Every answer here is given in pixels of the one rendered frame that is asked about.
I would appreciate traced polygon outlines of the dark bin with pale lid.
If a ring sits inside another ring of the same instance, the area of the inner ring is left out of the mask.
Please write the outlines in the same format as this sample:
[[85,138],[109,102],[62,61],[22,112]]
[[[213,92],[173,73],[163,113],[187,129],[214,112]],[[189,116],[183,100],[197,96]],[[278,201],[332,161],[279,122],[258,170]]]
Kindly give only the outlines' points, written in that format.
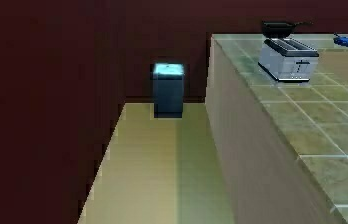
[[152,78],[155,118],[182,117],[184,76],[183,64],[154,64]]

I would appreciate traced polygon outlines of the tiled kitchen counter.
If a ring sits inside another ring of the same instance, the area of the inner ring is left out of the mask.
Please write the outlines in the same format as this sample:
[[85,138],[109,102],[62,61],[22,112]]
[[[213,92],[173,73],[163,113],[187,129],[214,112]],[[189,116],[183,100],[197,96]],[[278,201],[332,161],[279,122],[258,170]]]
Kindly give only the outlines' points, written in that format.
[[278,83],[259,35],[211,38],[206,110],[236,224],[348,224],[348,84]]

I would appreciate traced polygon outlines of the silver toaster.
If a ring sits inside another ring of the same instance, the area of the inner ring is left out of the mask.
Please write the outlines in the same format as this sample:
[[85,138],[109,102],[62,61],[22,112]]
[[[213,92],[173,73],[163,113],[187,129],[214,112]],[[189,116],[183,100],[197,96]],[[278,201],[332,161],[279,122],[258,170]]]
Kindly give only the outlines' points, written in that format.
[[263,42],[258,65],[279,82],[308,82],[318,59],[316,49],[293,38],[268,38]]

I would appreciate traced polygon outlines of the black frying pan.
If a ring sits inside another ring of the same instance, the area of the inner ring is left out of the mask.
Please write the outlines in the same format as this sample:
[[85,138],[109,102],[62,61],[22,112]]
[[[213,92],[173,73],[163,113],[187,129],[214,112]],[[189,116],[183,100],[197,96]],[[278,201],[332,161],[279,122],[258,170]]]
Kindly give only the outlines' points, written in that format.
[[266,38],[286,38],[301,25],[310,26],[312,22],[263,21],[261,31]]

